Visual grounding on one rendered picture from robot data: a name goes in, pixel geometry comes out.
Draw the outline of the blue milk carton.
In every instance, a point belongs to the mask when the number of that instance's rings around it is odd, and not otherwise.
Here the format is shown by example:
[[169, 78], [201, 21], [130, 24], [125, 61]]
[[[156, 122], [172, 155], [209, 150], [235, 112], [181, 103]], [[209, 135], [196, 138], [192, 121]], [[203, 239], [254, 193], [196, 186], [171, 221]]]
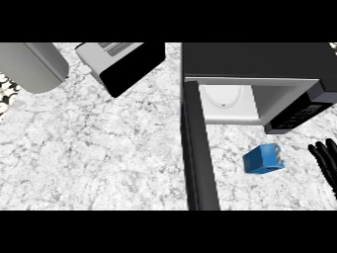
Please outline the blue milk carton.
[[285, 167], [282, 147], [276, 143], [261, 144], [245, 156], [245, 171], [267, 174]]

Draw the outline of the dark grey microwave door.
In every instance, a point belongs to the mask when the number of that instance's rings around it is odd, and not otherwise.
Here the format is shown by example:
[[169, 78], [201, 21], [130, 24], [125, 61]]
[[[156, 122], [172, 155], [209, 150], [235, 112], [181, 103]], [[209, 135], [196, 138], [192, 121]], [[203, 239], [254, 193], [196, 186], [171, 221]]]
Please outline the dark grey microwave door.
[[187, 205], [192, 211], [220, 211], [199, 83], [181, 86], [181, 146]]

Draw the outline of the black microwave oven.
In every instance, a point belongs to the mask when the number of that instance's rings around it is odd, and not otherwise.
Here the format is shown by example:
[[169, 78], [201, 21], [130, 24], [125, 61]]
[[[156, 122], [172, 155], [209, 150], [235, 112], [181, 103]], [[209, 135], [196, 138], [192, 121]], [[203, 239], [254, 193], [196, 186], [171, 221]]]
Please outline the black microwave oven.
[[[326, 42], [186, 42], [183, 80], [199, 83], [205, 122], [285, 134], [337, 103], [337, 55]], [[239, 85], [242, 100], [218, 108], [203, 85]]]

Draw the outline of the black and white toaster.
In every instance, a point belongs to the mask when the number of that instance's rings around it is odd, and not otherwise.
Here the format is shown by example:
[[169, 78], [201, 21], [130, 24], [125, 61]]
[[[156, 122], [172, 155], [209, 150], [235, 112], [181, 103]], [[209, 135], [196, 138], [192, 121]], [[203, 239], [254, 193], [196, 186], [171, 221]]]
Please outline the black and white toaster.
[[164, 42], [85, 42], [76, 54], [118, 98], [167, 60]]

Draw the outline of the grey rounded appliance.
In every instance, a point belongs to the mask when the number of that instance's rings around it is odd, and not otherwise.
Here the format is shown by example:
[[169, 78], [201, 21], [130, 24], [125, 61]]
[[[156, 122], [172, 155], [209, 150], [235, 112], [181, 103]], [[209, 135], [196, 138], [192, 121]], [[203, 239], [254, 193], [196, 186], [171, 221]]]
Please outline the grey rounded appliance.
[[0, 71], [32, 93], [66, 81], [69, 63], [51, 42], [0, 42]]

